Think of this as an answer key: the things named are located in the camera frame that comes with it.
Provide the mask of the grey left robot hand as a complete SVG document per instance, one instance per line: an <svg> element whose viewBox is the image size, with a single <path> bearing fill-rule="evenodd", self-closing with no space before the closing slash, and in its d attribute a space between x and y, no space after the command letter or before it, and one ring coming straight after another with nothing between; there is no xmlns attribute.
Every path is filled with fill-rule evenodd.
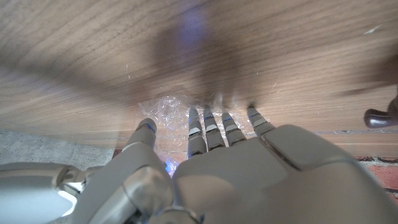
<svg viewBox="0 0 398 224"><path fill-rule="evenodd" d="M228 113L222 136L210 110L189 113L189 157L172 175L142 120L122 152L94 173L73 223L396 223L397 206L353 157L294 125L275 127L255 108L256 136Z"/></svg>

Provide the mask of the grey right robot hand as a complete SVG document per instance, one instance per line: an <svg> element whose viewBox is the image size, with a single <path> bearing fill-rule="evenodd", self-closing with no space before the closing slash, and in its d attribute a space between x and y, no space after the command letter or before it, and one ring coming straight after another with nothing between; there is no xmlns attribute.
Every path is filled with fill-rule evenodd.
<svg viewBox="0 0 398 224"><path fill-rule="evenodd" d="M39 162L1 165L1 223L48 223L72 214L99 169Z"/></svg>

